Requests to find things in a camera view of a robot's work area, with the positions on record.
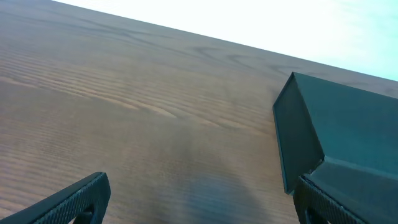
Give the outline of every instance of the wooden table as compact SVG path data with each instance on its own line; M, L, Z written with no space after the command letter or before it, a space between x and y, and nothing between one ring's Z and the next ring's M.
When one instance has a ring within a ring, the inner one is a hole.
M292 71L398 97L396 82L319 63L0 1L0 218L105 171L104 223L297 223L272 115Z

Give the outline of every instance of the white wall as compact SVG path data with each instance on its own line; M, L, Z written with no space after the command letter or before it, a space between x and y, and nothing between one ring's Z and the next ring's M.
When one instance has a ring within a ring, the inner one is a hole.
M397 0L57 0L398 81Z

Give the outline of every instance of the wood grain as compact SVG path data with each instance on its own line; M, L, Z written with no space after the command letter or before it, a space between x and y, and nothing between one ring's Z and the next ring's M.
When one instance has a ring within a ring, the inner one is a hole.
M319 63L0 1L0 218L105 171L104 223L297 223L272 117L292 71L398 97L396 82Z

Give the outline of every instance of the table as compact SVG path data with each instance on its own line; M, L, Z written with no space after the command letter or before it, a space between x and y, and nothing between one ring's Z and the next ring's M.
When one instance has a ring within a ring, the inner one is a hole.
M286 55L0 1L0 218L105 171L104 223L298 223L272 115L292 71L398 97L396 82Z

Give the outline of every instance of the white background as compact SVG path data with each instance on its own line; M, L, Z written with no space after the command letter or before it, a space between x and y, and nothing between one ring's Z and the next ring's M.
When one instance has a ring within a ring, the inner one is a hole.
M398 81L397 0L58 0Z

